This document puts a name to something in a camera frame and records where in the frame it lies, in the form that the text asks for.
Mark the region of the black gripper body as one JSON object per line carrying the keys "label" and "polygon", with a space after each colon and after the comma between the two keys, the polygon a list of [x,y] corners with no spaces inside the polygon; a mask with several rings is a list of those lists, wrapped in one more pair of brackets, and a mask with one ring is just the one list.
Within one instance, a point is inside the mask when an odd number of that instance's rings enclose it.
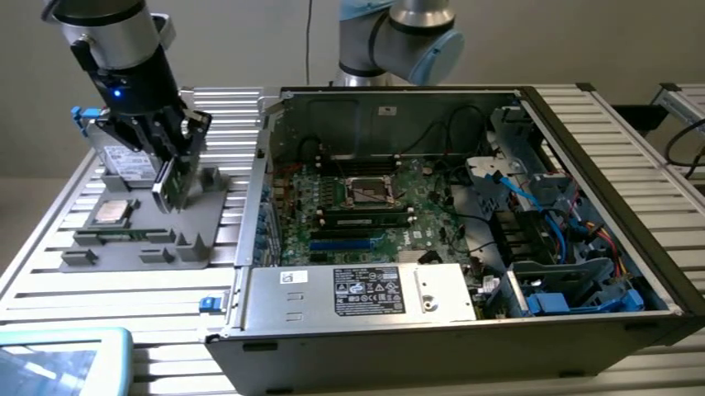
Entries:
{"label": "black gripper body", "polygon": [[176,153],[175,111],[186,108],[186,104],[179,97],[164,49],[159,48],[144,62],[124,69],[100,68],[85,40],[75,40],[71,50],[104,99],[108,110],[104,116],[144,116],[147,148],[143,152],[170,161]]}

